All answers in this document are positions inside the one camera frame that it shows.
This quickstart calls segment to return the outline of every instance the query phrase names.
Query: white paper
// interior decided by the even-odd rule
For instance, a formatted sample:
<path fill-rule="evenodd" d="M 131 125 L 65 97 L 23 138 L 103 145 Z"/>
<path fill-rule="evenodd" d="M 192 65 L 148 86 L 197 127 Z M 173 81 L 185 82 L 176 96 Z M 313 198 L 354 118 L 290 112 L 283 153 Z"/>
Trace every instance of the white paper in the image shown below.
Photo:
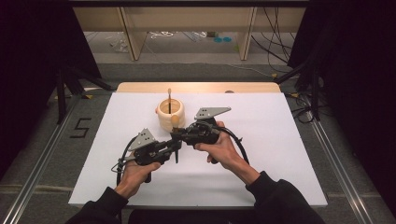
<path fill-rule="evenodd" d="M 194 122 L 200 107 L 229 106 L 232 110 L 216 116 L 216 120 L 224 121 L 228 129 L 243 138 L 250 164 L 275 181 L 288 180 L 310 205 L 327 205 L 282 93 L 173 93 L 172 96 L 185 106 L 186 125 Z M 113 93 L 69 203 L 82 205 L 96 201 L 107 186 L 116 186 L 116 174 L 110 168 L 143 128 L 148 128 L 160 142 L 171 139 L 169 133 L 161 129 L 154 112 L 166 97 L 163 93 Z M 150 183 L 142 184 L 129 205 L 150 208 L 253 206 L 254 198 L 244 183 L 220 164 L 208 164 L 206 156 L 205 152 L 183 143 L 179 163 L 175 163 L 172 155 L 152 174 Z"/>

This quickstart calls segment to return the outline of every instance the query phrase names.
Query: floor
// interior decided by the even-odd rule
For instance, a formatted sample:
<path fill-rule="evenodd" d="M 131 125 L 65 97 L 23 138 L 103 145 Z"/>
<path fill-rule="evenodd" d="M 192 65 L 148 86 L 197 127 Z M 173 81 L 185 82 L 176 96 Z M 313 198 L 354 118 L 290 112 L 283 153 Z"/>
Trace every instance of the floor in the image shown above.
<path fill-rule="evenodd" d="M 234 33 L 218 34 L 221 40 L 224 37 L 230 37 L 230 42 L 215 42 L 213 37 L 201 37 L 183 32 L 172 33 L 171 36 L 156 35 L 155 38 L 151 38 L 153 34 L 148 34 L 142 55 L 138 61 L 134 62 L 130 60 L 129 53 L 125 52 L 125 47 L 122 46 L 122 34 L 87 32 L 85 35 L 103 79 L 113 86 L 122 81 L 134 80 L 135 77 L 129 75 L 125 68 L 135 69 L 136 67 L 146 72 L 152 69 L 150 67 L 156 67 L 155 74 L 152 75 L 158 76 L 171 76 L 169 70 L 166 69 L 169 66 L 175 69 L 173 70 L 175 73 L 179 70 L 210 73 L 211 71 L 205 70 L 207 67 L 216 69 L 215 73 L 219 75 L 222 73 L 224 76 L 233 74 L 247 77 L 260 76 L 268 80 L 290 70 L 282 61 L 287 60 L 284 49 L 289 49 L 281 48 L 268 41 L 266 38 L 271 39 L 272 34 L 253 35 L 262 46 L 252 41 L 246 61 L 239 59 Z M 291 48 L 294 36 L 295 34 L 282 34 L 283 45 Z M 275 56 L 262 49 L 262 47 L 269 48 L 270 43 L 271 51 Z M 294 77 L 283 83 L 281 90 L 286 93 L 294 92 L 295 80 Z M 30 144 L 21 151 L 0 181 L 0 218 L 2 220 L 7 218 L 7 211 L 12 209 L 11 205 L 18 200 L 19 192 L 23 190 L 23 186 L 26 186 L 26 181 L 32 179 L 31 173 L 36 168 L 37 161 L 41 160 L 43 151 L 50 147 L 49 140 L 53 139 L 53 133 L 56 132 L 59 137 L 56 141 L 50 142 L 53 150 L 49 153 L 49 159 L 43 166 L 42 172 L 35 177 L 34 191 L 28 197 L 26 204 L 19 209 L 22 212 L 13 222 L 8 223 L 64 223 L 78 211 L 78 208 L 68 204 L 68 199 L 89 153 L 111 94 L 108 91 L 96 90 L 95 86 L 89 82 L 82 84 L 87 88 L 86 95 L 89 97 L 73 96 L 67 99 L 69 118 L 59 132 L 59 126 L 56 125 L 58 118 L 56 94 L 54 93 L 49 98 L 48 109 L 37 125 Z M 302 104 L 306 100 L 305 97 L 307 96 L 302 94 L 300 99 L 287 98 L 290 111 L 304 106 Z M 321 99 L 321 103 L 326 104 L 325 98 Z M 326 223 L 395 224 L 395 218 L 359 161 L 353 156 L 342 130 L 331 113 L 331 109 L 325 107 L 320 110 L 321 121 L 303 123 L 302 121 L 310 119 L 309 114 L 302 114 L 296 119 L 296 126 L 309 159 L 329 202 L 327 207 L 315 209 Z M 87 132 L 77 130 L 78 122 L 82 122 L 89 130 Z M 343 168 L 341 172 L 333 166 L 334 154 Z M 359 207 L 351 204 L 354 198 L 350 199 L 343 181 L 350 183 L 349 189 L 352 187 L 356 191 L 356 194 L 352 196 L 363 201 L 362 206 L 367 211 L 367 217 L 354 211 Z M 128 212 L 130 210 L 125 209 L 123 220 L 127 219 Z"/>

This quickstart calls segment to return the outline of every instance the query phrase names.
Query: black sleeve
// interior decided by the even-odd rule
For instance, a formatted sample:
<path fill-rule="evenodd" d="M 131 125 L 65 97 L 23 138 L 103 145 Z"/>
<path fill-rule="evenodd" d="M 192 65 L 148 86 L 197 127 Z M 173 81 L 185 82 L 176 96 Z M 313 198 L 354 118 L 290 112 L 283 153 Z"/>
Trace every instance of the black sleeve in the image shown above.
<path fill-rule="evenodd" d="M 301 192 L 286 180 L 275 182 L 267 173 L 261 172 L 247 190 L 256 199 L 254 208 L 260 223 L 325 223 Z"/>
<path fill-rule="evenodd" d="M 128 203 L 114 189 L 107 188 L 96 202 L 87 202 L 66 224 L 120 224 L 116 215 Z"/>

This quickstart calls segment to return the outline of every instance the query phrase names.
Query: white cup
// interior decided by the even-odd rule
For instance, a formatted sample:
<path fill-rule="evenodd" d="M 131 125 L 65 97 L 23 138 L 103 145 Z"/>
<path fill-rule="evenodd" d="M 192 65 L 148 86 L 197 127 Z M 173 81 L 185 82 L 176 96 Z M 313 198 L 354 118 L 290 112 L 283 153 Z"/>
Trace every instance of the white cup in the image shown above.
<path fill-rule="evenodd" d="M 173 125 L 171 122 L 172 116 L 174 115 L 178 116 L 178 128 L 183 128 L 186 123 L 183 103 L 181 103 L 181 101 L 177 99 L 171 99 L 170 102 L 171 102 L 170 113 L 169 113 L 169 99 L 160 102 L 155 110 L 155 112 L 158 115 L 160 126 L 169 133 L 171 133 L 173 129 Z"/>

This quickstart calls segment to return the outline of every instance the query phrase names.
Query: cable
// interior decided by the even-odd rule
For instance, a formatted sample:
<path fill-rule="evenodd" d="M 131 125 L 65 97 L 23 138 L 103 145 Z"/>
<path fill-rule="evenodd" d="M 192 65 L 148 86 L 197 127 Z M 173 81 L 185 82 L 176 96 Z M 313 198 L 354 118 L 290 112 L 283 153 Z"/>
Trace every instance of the cable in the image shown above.
<path fill-rule="evenodd" d="M 280 29 L 279 29 L 279 22 L 278 22 L 279 8 L 278 8 L 278 7 L 275 8 L 275 15 L 276 15 L 275 24 L 273 24 L 273 23 L 271 22 L 271 19 L 269 18 L 268 13 L 267 13 L 265 7 L 263 8 L 263 10 L 264 10 L 265 16 L 267 17 L 267 20 L 269 21 L 269 23 L 270 23 L 270 25 L 271 25 L 271 28 L 272 28 L 272 30 L 273 30 L 273 35 L 272 35 L 272 37 L 271 37 L 271 39 L 270 39 L 270 45 L 269 45 L 268 49 L 271 48 L 271 45 L 272 45 L 272 44 L 277 44 L 276 42 L 274 42 L 274 35 L 275 35 L 275 36 L 277 37 L 279 43 L 280 43 L 280 44 L 278 44 L 278 45 L 280 45 L 280 46 L 282 47 L 282 51 L 283 51 L 283 53 L 284 53 L 284 55 L 285 55 L 285 57 L 286 57 L 286 59 L 287 59 L 287 61 L 288 61 L 290 55 L 289 55 L 289 53 L 287 52 L 287 50 L 286 50 L 287 47 L 283 44 L 282 38 L 281 38 L 281 36 L 280 36 Z M 268 61 L 268 64 L 270 64 L 270 66 L 271 66 L 274 70 L 276 70 L 276 69 L 271 65 L 270 60 L 269 60 L 269 56 L 267 57 L 267 61 Z"/>
<path fill-rule="evenodd" d="M 262 34 L 262 37 L 264 37 L 266 40 L 271 41 L 268 37 L 266 37 L 266 36 L 264 35 L 263 32 L 261 32 L 261 34 Z M 282 44 L 279 44 L 279 43 L 276 43 L 276 42 L 273 42 L 273 44 L 279 45 L 279 46 L 282 47 L 282 48 L 291 49 L 291 47 L 289 47 L 289 46 L 285 46 L 285 45 L 282 45 Z"/>
<path fill-rule="evenodd" d="M 310 95 L 310 94 L 307 94 L 306 96 L 309 97 L 309 98 L 312 98 L 312 95 Z M 319 95 L 318 95 L 318 102 L 322 103 L 322 105 L 318 105 L 318 109 L 325 108 L 325 107 L 330 107 L 329 104 L 327 103 L 327 100 L 325 99 L 325 96 L 322 95 L 321 92 L 319 92 Z M 334 114 L 332 113 L 332 111 L 326 111 L 326 112 L 330 112 L 330 113 L 326 113 L 326 112 L 323 112 L 323 111 L 318 111 L 318 112 L 320 114 L 328 116 L 328 117 L 334 117 Z"/>
<path fill-rule="evenodd" d="M 265 75 L 266 77 L 272 77 L 272 76 L 270 76 L 270 75 L 267 75 L 267 74 L 265 74 L 265 73 L 262 73 L 262 72 L 260 72 L 260 71 L 258 71 L 258 70 L 256 70 L 256 69 L 254 69 L 254 68 L 238 67 L 238 66 L 235 66 L 235 65 L 232 65 L 232 64 L 226 64 L 226 65 L 231 66 L 231 67 L 234 67 L 234 68 L 239 68 L 239 69 L 245 69 L 245 70 L 255 71 L 255 72 L 258 72 L 258 73 L 260 73 L 260 74 L 262 74 L 262 75 Z"/>
<path fill-rule="evenodd" d="M 131 141 L 128 143 L 128 145 L 126 146 L 126 148 L 124 149 L 124 151 L 122 153 L 121 158 L 119 158 L 119 162 L 116 164 L 116 166 L 117 166 L 117 185 L 121 182 L 122 168 L 125 165 L 124 160 L 125 160 L 126 153 L 128 151 L 128 148 L 131 146 L 132 142 L 136 139 L 136 137 L 131 139 Z M 122 212 L 121 211 L 118 213 L 118 217 L 119 217 L 120 223 L 122 223 Z"/>
<path fill-rule="evenodd" d="M 231 130 L 229 130 L 228 128 L 219 127 L 219 126 L 213 126 L 213 128 L 216 129 L 216 130 L 225 132 L 225 133 L 227 133 L 228 135 L 230 135 L 230 136 L 233 138 L 233 140 L 235 141 L 235 143 L 238 145 L 239 150 L 241 150 L 242 157 L 243 157 L 244 160 L 247 162 L 247 164 L 249 164 L 249 162 L 248 162 L 248 155 L 247 155 L 247 153 L 246 153 L 246 151 L 245 151 L 245 149 L 244 149 L 244 147 L 242 146 L 242 143 L 241 143 L 241 142 L 242 142 L 242 138 L 241 138 L 241 139 L 238 139 L 238 137 L 236 137 L 236 135 L 235 135 L 233 132 L 231 132 Z"/>
<path fill-rule="evenodd" d="M 301 123 L 310 123 L 310 122 L 312 122 L 314 120 L 314 118 L 311 117 L 311 119 L 309 119 L 309 120 L 304 120 L 304 119 L 302 119 L 302 115 L 310 112 L 312 110 L 312 107 L 309 105 L 308 102 L 306 102 L 305 100 L 301 99 L 300 95 L 301 94 L 299 94 L 299 96 L 296 97 L 296 96 L 293 96 L 292 94 L 285 93 L 286 97 L 295 99 L 296 104 L 301 106 L 300 108 L 293 109 L 290 112 L 291 112 L 291 114 L 297 113 L 297 114 L 293 115 L 293 118 L 299 120 Z M 319 105 L 318 108 L 323 108 L 323 107 L 327 107 L 327 106 L 328 105 Z M 327 114 L 327 113 L 324 113 L 324 112 L 321 112 L 321 111 L 319 111 L 319 113 L 323 114 L 323 115 L 326 115 L 326 116 L 332 116 L 331 114 Z"/>
<path fill-rule="evenodd" d="M 279 56 L 277 56 L 276 54 L 274 54 L 271 50 L 267 49 L 266 47 L 264 47 L 263 45 L 261 45 L 252 35 L 251 38 L 259 45 L 259 47 L 261 49 L 264 49 L 265 51 L 267 51 L 268 53 L 272 54 L 273 56 L 277 57 L 280 61 L 287 63 L 287 61 L 285 61 L 284 59 L 280 58 Z"/>

